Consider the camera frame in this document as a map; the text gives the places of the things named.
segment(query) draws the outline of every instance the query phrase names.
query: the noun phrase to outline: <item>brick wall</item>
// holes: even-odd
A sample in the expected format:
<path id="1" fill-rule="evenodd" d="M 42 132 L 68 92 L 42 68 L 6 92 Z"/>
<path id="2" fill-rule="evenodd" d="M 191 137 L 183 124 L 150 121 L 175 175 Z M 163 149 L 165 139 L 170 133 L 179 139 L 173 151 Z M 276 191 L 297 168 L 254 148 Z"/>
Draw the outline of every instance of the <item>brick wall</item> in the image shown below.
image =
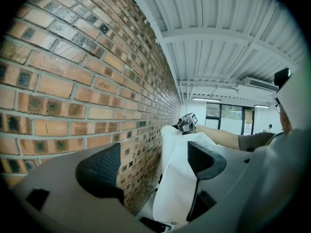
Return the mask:
<path id="1" fill-rule="evenodd" d="M 9 186 L 71 151 L 121 142 L 118 186 L 136 213 L 156 180 L 173 78 L 133 0 L 27 0 L 0 50 L 0 158 Z"/>

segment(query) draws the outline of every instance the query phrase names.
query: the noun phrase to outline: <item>air conditioner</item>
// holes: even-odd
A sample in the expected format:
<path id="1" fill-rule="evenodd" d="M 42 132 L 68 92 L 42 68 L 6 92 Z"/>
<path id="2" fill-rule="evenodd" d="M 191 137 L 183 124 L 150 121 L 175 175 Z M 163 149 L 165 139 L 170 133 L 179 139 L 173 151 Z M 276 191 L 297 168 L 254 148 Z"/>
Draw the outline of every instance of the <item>air conditioner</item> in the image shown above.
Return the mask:
<path id="1" fill-rule="evenodd" d="M 248 85 L 248 86 L 252 86 L 252 87 L 256 87 L 256 88 L 260 88 L 260 89 L 265 89 L 268 91 L 277 91 L 278 90 L 278 87 L 275 86 L 274 84 L 271 84 L 271 83 L 265 82 L 265 81 L 261 81 L 261 80 L 257 80 L 257 79 L 253 79 L 250 77 L 246 77 L 246 78 L 242 79 L 240 84 L 244 84 L 244 85 Z"/>

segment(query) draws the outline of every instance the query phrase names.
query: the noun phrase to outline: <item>forearm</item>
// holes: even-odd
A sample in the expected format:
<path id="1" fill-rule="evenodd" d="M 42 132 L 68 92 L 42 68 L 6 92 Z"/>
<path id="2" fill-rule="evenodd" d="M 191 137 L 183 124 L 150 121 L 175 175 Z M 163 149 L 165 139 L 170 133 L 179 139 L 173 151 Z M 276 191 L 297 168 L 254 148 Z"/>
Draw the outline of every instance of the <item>forearm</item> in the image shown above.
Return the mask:
<path id="1" fill-rule="evenodd" d="M 216 129 L 207 128 L 202 125 L 197 125 L 196 131 L 205 133 L 215 143 L 222 145 L 226 148 L 235 149 L 235 150 L 240 149 L 238 136 L 236 134 L 232 134 L 224 130 L 216 130 Z"/>

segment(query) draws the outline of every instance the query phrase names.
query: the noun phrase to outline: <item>white corrugated ceiling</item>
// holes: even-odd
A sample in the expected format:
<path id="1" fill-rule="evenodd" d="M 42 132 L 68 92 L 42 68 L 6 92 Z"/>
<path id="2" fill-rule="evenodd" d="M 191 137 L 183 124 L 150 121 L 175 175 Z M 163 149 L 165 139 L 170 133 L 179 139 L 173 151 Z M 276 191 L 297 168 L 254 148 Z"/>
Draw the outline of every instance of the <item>white corrugated ceiling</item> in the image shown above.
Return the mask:
<path id="1" fill-rule="evenodd" d="M 307 44 L 278 0 L 136 0 L 168 60 L 182 98 L 222 96 L 266 103 L 271 94 L 237 86 L 273 82 L 302 65 Z"/>

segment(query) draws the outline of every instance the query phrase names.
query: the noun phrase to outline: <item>ceiling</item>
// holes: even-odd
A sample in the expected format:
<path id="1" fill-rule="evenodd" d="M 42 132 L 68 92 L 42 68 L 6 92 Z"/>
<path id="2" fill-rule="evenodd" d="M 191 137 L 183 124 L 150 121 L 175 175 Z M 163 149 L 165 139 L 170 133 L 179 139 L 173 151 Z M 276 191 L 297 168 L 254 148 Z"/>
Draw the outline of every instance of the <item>ceiling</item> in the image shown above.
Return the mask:
<path id="1" fill-rule="evenodd" d="M 155 31 L 180 98 L 222 97 L 266 104 L 275 92 L 245 87 L 252 77 L 272 83 L 295 72 L 307 44 L 278 0 L 135 0 Z"/>

